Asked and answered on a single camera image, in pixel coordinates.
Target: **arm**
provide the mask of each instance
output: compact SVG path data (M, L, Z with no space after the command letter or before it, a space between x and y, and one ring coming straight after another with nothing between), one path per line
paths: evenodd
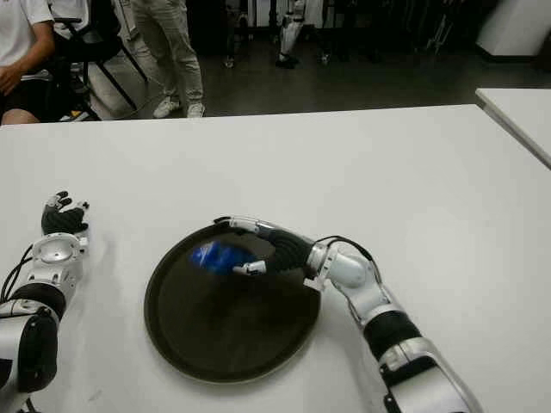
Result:
M0 92L9 95L21 81L21 77L44 63L55 51L51 22L32 26L36 42L28 53L9 66L0 66Z
M48 200L44 237L28 248L0 294L0 410L21 412L31 393L45 389L57 372L58 327L82 279L88 241L81 234L87 202L72 203L66 192ZM22 265L31 262L18 280Z
M234 272L261 276L292 268L309 268L304 284L323 291L325 282L347 299L352 317L371 353L379 363L388 394L388 413L482 413L473 393L440 355L435 345L422 337L405 310L382 284L373 257L361 245L333 236L314 242L267 222L241 217L214 221L237 232L252 232L266 239L274 253L262 261L247 262ZM360 256L339 252L334 243L354 246Z

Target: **white table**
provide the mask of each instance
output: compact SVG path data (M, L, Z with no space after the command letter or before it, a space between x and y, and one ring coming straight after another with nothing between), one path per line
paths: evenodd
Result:
M2 268L39 235L50 193L91 204L88 276L62 324L59 375L35 403L46 413L377 411L373 361L331 288L305 351L255 383L197 383L150 344L142 307L158 261L237 213L362 243L486 411L544 411L550 185L475 106L3 127Z
M551 169L551 89L477 89L484 110Z

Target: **round tray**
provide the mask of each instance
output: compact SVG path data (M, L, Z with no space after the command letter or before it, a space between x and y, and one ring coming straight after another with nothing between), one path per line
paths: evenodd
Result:
M157 265L145 294L145 324L158 352L175 368L214 383L249 381L287 361L308 338L319 292L303 270L250 277L215 274L190 261L205 243L248 250L273 247L251 234L213 225L186 237Z

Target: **black shorts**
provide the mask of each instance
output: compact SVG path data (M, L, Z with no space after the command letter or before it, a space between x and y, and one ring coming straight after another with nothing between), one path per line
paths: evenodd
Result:
M47 122L46 95L49 85L46 80L26 80L20 82L9 95L0 93L0 119L11 109L22 109L40 122Z

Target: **gray floor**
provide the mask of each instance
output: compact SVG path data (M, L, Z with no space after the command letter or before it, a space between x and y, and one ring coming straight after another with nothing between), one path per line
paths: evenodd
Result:
M151 55L140 39L132 45L146 73L159 79ZM312 42L296 48L301 63L288 71L274 67L276 47L254 40L238 52L237 64L227 69L220 56L200 57L207 116L285 114L333 110L401 108L475 103L479 87L551 88L551 74L527 64L488 63L474 52L387 55L371 64L352 54L350 62L318 61ZM144 83L123 57L107 64L112 74L141 108L125 103L103 74L90 68L92 106L105 120L149 119L162 99L155 81ZM181 117L183 113L174 113Z

